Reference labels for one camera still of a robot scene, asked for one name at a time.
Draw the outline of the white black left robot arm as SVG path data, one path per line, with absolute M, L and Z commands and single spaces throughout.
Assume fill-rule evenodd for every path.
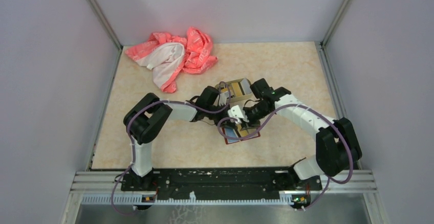
M 128 173 L 135 186 L 147 190 L 153 185 L 152 142 L 167 121 L 208 119 L 216 125 L 227 117 L 231 98 L 231 88 L 225 82 L 220 82 L 217 88 L 207 86 L 200 95 L 187 101 L 161 100 L 154 93 L 146 94 L 123 119 L 132 148 Z

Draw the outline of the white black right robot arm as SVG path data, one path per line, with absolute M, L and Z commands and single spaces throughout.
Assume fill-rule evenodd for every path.
M 315 141 L 315 154 L 295 163 L 294 171 L 288 175 L 292 188 L 302 189 L 313 176 L 333 177 L 343 170 L 348 170 L 349 174 L 341 183 L 349 181 L 356 162 L 362 157 L 349 119 L 324 116 L 303 104 L 286 88 L 273 89 L 264 78 L 251 84 L 250 89 L 258 102 L 243 108 L 243 126 L 260 129 L 265 125 L 261 119 L 277 114 L 298 125 Z

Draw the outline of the red card holder wallet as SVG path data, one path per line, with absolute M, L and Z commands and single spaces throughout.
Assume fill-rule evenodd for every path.
M 245 139 L 241 140 L 241 137 L 247 137 L 249 135 L 252 135 L 252 137 L 248 138 L 248 140 L 259 138 L 261 136 L 261 134 L 259 132 L 254 133 L 255 131 L 256 131 L 256 128 L 247 128 L 247 127 L 244 128 L 244 127 L 242 127 L 241 124 L 238 124 L 236 129 L 224 128 L 223 129 L 224 135 L 236 138 L 236 140 L 224 138 L 225 143 L 227 145 L 230 145 L 230 144 L 234 144 L 237 142 L 245 141 Z

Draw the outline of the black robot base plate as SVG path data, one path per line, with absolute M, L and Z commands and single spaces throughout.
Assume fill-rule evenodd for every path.
M 292 167 L 166 168 L 149 173 L 148 186 L 138 186 L 129 173 L 121 190 L 155 191 L 158 200 L 187 199 L 193 192 L 199 200 L 276 199 L 281 191 L 322 190 L 319 176 L 300 180 Z

